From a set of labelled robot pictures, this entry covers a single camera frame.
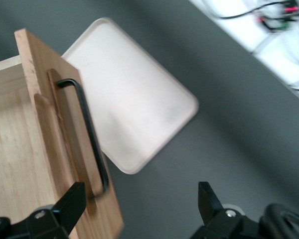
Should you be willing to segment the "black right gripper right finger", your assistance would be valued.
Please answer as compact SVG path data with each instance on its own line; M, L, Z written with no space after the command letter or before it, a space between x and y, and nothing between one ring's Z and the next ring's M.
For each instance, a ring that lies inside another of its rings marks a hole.
M208 182L198 183L198 209L204 225L192 239L259 239L259 225L235 209L224 208Z

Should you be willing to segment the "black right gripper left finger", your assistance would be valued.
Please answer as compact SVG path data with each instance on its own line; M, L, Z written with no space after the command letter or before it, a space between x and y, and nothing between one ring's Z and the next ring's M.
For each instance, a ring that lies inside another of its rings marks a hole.
M30 239L67 239L86 209L85 183L75 182L50 209L26 219Z

